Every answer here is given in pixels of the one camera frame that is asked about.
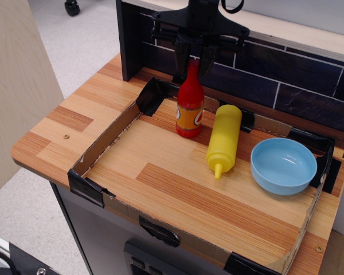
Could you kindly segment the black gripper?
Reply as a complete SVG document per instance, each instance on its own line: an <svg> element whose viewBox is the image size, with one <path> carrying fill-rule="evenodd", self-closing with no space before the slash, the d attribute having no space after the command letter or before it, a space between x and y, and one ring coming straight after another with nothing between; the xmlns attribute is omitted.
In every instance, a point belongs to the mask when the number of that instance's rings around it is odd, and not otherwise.
<svg viewBox="0 0 344 275"><path fill-rule="evenodd" d="M187 71L191 47L200 47L200 77L205 77L221 50L242 49L250 34L247 27L227 19L219 11L219 6L234 14L242 9L243 4L241 1L229 10L225 1L189 1L183 9L156 11L152 14L154 27L151 36L173 44L176 69L181 74Z"/></svg>

